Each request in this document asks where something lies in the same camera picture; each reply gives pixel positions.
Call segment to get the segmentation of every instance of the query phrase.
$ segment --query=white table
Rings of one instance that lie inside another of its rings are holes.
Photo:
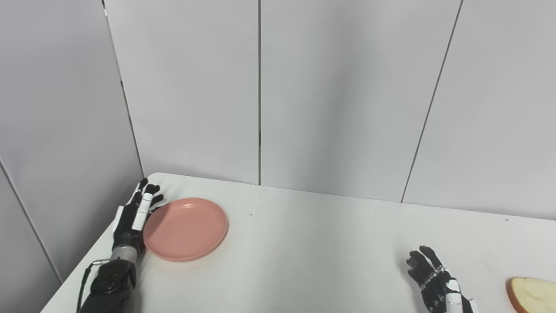
[[[426,313],[405,264],[421,244],[436,250],[483,313],[515,313],[505,291],[513,276],[556,281],[556,221],[163,173],[149,180],[165,202],[218,203],[230,229],[199,260],[174,263],[147,252],[138,264],[136,313]],[[43,313],[75,312],[83,270],[110,256],[110,230]]]

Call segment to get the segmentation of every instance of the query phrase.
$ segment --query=robot finger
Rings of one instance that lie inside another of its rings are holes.
[[[425,271],[423,270],[423,268],[420,267],[420,266],[415,267],[415,268],[413,269],[413,271],[414,271],[417,275],[419,275],[419,277],[422,277],[422,278],[423,278],[423,281],[424,281],[425,283],[427,283],[427,281],[428,281],[429,278],[430,278],[429,273],[425,272]]]
[[[436,288],[434,284],[434,277],[429,283],[426,284],[425,288],[428,290],[429,297],[433,301],[435,307],[443,306],[444,302],[444,293],[442,289]]]
[[[409,266],[411,266],[411,268],[419,267],[419,263],[414,258],[408,258],[407,260],[405,260],[405,263],[407,263]]]
[[[145,187],[145,193],[155,194],[159,191],[160,191],[159,185],[148,184],[147,187]]]
[[[423,288],[421,293],[423,293],[423,291],[426,292],[426,295],[429,298],[430,303],[433,305],[434,308],[442,307],[444,305],[440,300],[440,298],[438,297],[438,295],[430,287],[430,283],[425,285],[425,288]]]
[[[438,275],[434,276],[429,283],[430,287],[433,289],[434,293],[438,295],[438,300],[439,301],[444,301],[444,289],[442,288],[442,285],[439,282],[439,278]]]
[[[141,203],[142,198],[143,196],[141,195],[141,192],[138,191],[133,195],[133,198],[131,198],[130,204],[133,203],[136,206],[139,206],[139,203]]]
[[[417,261],[417,264],[421,269],[423,269],[423,271],[426,273],[427,276],[431,276],[435,272],[434,268],[430,265],[429,261],[427,261],[425,256],[423,256],[420,252],[411,251],[409,252],[409,255],[411,256],[412,259]]]
[[[141,181],[139,182],[139,186],[137,187],[137,190],[139,191],[143,191],[143,188],[148,184],[148,178],[144,177],[143,179],[141,179]]]
[[[164,200],[164,195],[163,194],[157,194],[156,196],[154,196],[152,198],[151,207],[154,207],[155,204],[157,204],[158,202],[160,202],[162,200]]]
[[[419,287],[422,287],[423,285],[425,285],[426,277],[420,276],[413,269],[408,270],[408,274],[419,285]]]
[[[421,290],[421,297],[423,298],[423,303],[425,304],[426,309],[429,310],[430,313],[433,313],[436,307],[434,306],[433,302],[429,299],[429,296],[424,289]]]
[[[439,269],[443,267],[442,262],[436,256],[434,250],[427,246],[420,246],[419,251],[421,251],[427,258],[429,258],[430,262],[433,264],[434,268]]]

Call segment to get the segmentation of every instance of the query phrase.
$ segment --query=robotic arm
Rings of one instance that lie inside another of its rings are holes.
[[[133,291],[137,284],[135,262],[145,249],[143,226],[147,217],[154,212],[149,210],[164,199],[162,194],[155,196],[159,191],[160,186],[149,184],[148,179],[143,178],[129,202],[118,212],[112,256],[110,259],[94,261],[85,270],[77,301],[78,313],[133,313]],[[95,265],[101,266],[91,284],[91,293],[81,306],[85,282]]]
[[[458,280],[450,275],[431,248],[420,246],[419,251],[411,251],[409,256],[408,274],[419,284],[430,313],[479,313],[475,300],[461,294]]]

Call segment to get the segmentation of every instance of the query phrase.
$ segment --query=bread slice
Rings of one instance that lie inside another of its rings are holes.
[[[514,277],[507,289],[518,313],[556,313],[556,282]]]

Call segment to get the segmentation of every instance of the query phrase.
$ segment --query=white wall panel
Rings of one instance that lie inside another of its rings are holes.
[[[145,174],[257,183],[257,1],[106,5]]]
[[[262,184],[399,201],[458,7],[262,0]]]
[[[404,202],[555,218],[556,2],[465,0]]]
[[[62,278],[141,177],[98,1],[0,9],[0,157]]]
[[[0,312],[39,312],[60,282],[0,169]]]

